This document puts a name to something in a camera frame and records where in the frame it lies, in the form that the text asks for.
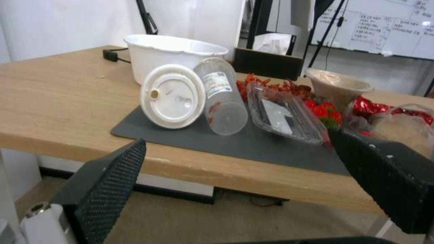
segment clear plastic tray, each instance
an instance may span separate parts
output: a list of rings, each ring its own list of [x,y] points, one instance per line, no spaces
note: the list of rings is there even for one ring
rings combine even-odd
[[[300,97],[257,83],[250,83],[247,89],[252,120],[259,128],[312,145],[329,141],[327,128]]]

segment clear plastic cup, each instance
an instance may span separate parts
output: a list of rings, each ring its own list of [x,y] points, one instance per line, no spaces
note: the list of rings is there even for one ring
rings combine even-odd
[[[232,66],[220,58],[207,58],[194,71],[205,86],[205,117],[211,129],[219,135],[232,135],[244,128],[248,114]]]

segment red foil bag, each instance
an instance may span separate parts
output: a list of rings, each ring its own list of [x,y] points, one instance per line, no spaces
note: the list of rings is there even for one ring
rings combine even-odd
[[[356,116],[361,116],[365,119],[369,119],[371,115],[386,112],[390,108],[393,107],[382,103],[374,103],[369,99],[358,96],[353,102],[352,113]],[[423,118],[428,125],[433,126],[434,117],[426,112],[402,108],[397,108],[392,111],[392,114],[400,113],[404,113],[410,116],[419,116]]]

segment gray desk mat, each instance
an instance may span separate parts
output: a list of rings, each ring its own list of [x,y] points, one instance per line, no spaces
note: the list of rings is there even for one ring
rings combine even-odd
[[[139,106],[116,125],[111,134],[195,151],[349,175],[334,149],[266,132],[256,127],[250,118],[239,133],[222,136],[209,128],[203,115],[186,128],[170,130],[155,125]]]

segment white lid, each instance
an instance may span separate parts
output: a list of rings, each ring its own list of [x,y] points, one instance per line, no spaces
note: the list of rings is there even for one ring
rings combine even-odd
[[[140,89],[140,106],[155,124],[178,129],[193,123],[205,106],[205,87],[189,68],[166,64],[153,69]]]

